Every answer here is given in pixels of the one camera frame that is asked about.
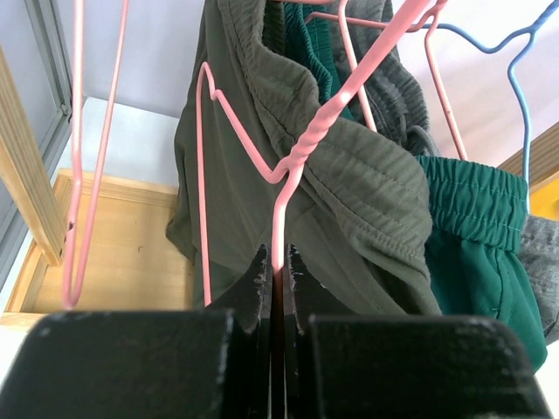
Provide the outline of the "pink wire hanger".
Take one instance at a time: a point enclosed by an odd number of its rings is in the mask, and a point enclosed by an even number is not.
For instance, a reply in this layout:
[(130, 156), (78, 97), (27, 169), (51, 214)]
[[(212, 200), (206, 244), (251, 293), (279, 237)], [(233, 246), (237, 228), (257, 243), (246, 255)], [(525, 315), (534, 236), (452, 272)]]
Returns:
[(75, 255), (78, 236), (78, 215), (83, 189), (82, 137), (84, 104), (84, 28), (85, 3), (74, 3), (73, 18), (73, 76), (72, 76), (72, 193), (67, 212), (67, 230), (65, 235), (62, 302), (66, 310), (72, 310), (78, 303), (85, 279), (86, 264), (93, 236), (93, 226), (99, 200), (100, 186), (107, 156), (107, 147), (112, 126), (114, 104), (120, 77), (121, 56), (127, 28), (129, 1), (124, 0), (121, 7), (119, 38), (114, 62), (112, 82), (108, 94), (107, 107), (101, 131), (99, 152), (93, 173), (93, 186), (89, 209), (83, 231), (80, 254)]
[[(305, 18), (305, 23), (308, 24), (315, 18), (320, 18), (320, 19), (338, 23), (342, 35), (343, 46), (349, 59), (350, 69), (355, 70), (357, 67), (357, 60), (355, 57), (355, 50), (349, 35), (348, 25), (353, 24), (353, 25), (358, 25), (358, 26), (382, 31), (388, 26), (388, 24), (367, 20), (367, 19), (360, 19), (356, 17), (347, 17), (346, 15), (347, 3), (348, 3), (347, 1), (340, 1), (337, 15), (326, 13), (326, 12), (313, 11)], [(431, 37), (434, 31), (436, 30), (436, 28), (438, 27), (439, 14), (444, 9), (446, 4), (447, 4), (446, 1), (438, 0), (428, 11), (424, 13), (424, 15), (421, 18), (419, 18), (419, 20), (416, 23), (411, 24), (406, 29), (406, 31), (417, 32), (423, 28), (423, 26), (427, 23), (427, 20), (429, 18), (432, 19), (431, 27), (427, 30), (424, 36), (424, 52), (430, 68), (431, 78), (433, 80), (433, 84), (435, 86), (438, 95), (438, 100), (445, 114), (445, 120), (449, 128), (454, 143), (454, 147), (456, 148), (459, 158), (461, 160), (467, 160), (468, 157), (467, 157), (464, 143), (462, 141), (462, 137), (459, 132), (458, 124), (454, 117), (454, 113), (450, 104), (450, 100), (448, 99), (444, 83), (441, 79), (441, 75), (438, 69), (436, 59), (431, 51)]]
[(224, 96), (221, 89), (216, 88), (214, 76), (207, 61), (201, 64), (196, 86), (196, 139), (197, 139), (197, 188), (198, 188), (198, 209), (199, 227), (201, 239), (201, 258), (203, 274), (204, 305), (209, 306), (212, 302), (211, 279), (210, 279), (210, 253), (207, 224), (206, 206), (206, 182), (204, 167), (204, 122), (202, 110), (202, 90), (204, 82), (207, 82), (211, 101), (217, 101), (224, 110), (235, 134), (238, 136), (241, 145), (248, 154), (252, 164), (259, 174), (271, 184), (278, 183), (287, 173), (287, 168), (279, 165), (279, 168), (271, 170), (267, 165), (252, 139), (246, 132), (243, 124), (232, 109), (228, 99)]
[(372, 113), (363, 84), (396, 46), (397, 41), (405, 32), (422, 27), (429, 17), (435, 18), (445, 6), (445, 1), (437, 1), (433, 6), (429, 6), (426, 1), (405, 1), (394, 17), (382, 27), (381, 34), (362, 60), (358, 61), (349, 35), (346, 16), (347, 3), (339, 2), (337, 19), (351, 73), (337, 94), (319, 108), (305, 132), (292, 147), (289, 155), (283, 158), (273, 171), (275, 177), (270, 181), (271, 183), (276, 183), (283, 177), (287, 178), (273, 210), (272, 267), (275, 273), (280, 272), (284, 266), (286, 207), (300, 183), (308, 156), (324, 139), (342, 110), (356, 95), (360, 97), (363, 115), (368, 118), (368, 127), (373, 127)]

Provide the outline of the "yellow plastic tray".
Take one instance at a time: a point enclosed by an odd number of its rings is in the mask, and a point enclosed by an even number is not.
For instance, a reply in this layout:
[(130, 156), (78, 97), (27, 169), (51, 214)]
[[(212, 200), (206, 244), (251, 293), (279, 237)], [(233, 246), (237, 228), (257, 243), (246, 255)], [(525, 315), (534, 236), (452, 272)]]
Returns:
[(559, 180), (530, 185), (529, 213), (550, 220), (558, 220)]

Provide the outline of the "grey shorts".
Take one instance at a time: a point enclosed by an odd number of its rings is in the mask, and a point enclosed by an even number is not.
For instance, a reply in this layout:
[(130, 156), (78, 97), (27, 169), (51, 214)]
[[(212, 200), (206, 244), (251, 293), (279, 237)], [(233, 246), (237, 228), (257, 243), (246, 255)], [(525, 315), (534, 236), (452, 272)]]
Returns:
[(431, 288), (446, 314), (509, 325), (528, 347), (558, 338), (558, 224), (527, 213), (519, 176), (443, 157), (423, 91), (392, 52), (365, 85), (378, 132), (415, 155), (430, 189), (425, 246)]

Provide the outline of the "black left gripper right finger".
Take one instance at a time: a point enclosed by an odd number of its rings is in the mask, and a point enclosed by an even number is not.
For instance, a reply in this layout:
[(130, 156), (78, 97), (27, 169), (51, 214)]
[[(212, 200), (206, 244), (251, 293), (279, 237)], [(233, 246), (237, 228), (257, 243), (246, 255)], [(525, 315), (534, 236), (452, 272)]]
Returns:
[(359, 315), (294, 246), (284, 275), (288, 417), (550, 417), (528, 355), (503, 323)]

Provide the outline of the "teal green shorts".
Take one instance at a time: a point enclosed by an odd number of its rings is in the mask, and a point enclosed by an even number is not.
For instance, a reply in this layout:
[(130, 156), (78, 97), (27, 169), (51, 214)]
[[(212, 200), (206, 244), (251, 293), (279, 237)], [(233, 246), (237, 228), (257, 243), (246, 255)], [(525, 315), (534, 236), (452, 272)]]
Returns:
[(354, 63), (374, 83), (377, 126), (362, 130), (337, 112), (304, 167), (324, 187), (326, 207), (298, 212), (293, 240), (353, 311), (497, 319), (541, 367), (545, 330), (519, 256), (527, 185), (496, 168), (397, 145), (427, 123), (422, 94), (399, 66), (405, 26), (393, 19)]

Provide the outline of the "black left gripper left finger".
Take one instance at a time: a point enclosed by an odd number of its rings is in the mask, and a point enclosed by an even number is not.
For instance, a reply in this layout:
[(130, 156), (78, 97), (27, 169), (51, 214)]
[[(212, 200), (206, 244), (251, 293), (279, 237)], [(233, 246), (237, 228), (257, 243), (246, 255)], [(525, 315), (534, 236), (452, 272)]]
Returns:
[(28, 333), (1, 389), (4, 418), (266, 418), (272, 268), (198, 311), (60, 312)]

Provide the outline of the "olive green shorts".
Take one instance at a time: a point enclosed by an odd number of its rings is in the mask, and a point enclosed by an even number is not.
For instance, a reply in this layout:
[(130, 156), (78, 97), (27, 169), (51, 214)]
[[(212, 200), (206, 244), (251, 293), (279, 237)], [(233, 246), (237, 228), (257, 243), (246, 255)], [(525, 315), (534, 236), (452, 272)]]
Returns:
[[(312, 73), (286, 55), (283, 7), (273, 1), (208, 1), (196, 62), (266, 163), (289, 154), (319, 109)], [(223, 108), (191, 86), (175, 135), (179, 190), (168, 240), (201, 263), (197, 165), (204, 165), (211, 295), (217, 298), (271, 239), (279, 187), (259, 174)], [(341, 302), (361, 314), (439, 314), (424, 245), (428, 185), (418, 161), (346, 119), (307, 159), (286, 211), (286, 240)]]

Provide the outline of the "wooden clothes rack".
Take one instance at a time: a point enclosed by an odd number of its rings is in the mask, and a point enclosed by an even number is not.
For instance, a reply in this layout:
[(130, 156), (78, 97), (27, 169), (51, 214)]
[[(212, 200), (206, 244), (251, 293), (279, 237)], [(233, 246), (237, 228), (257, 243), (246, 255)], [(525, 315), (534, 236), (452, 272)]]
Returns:
[[(2, 315), (28, 328), (62, 309), (64, 236), (72, 174), (47, 178), (8, 63), (1, 61), (1, 179), (33, 236)], [(165, 237), (176, 188), (106, 175), (85, 202), (99, 199), (80, 310), (179, 310), (192, 306), (193, 270)]]

